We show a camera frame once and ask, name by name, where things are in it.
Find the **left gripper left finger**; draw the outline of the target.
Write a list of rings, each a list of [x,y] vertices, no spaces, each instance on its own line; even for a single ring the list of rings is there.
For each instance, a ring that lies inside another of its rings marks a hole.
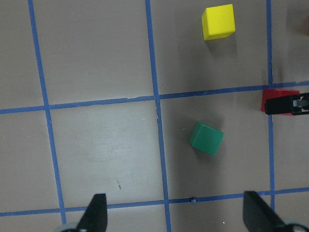
[[[74,229],[75,232],[105,232],[108,225],[106,194],[95,194]]]

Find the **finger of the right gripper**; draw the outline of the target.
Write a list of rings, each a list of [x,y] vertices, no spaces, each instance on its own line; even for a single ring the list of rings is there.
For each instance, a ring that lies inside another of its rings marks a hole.
[[[309,93],[288,95],[266,100],[265,113],[267,115],[308,115]]]

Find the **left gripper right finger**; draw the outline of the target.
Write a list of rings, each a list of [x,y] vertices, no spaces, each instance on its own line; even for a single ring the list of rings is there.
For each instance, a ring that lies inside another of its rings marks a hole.
[[[249,232],[289,232],[290,228],[255,191],[245,191],[243,222]]]

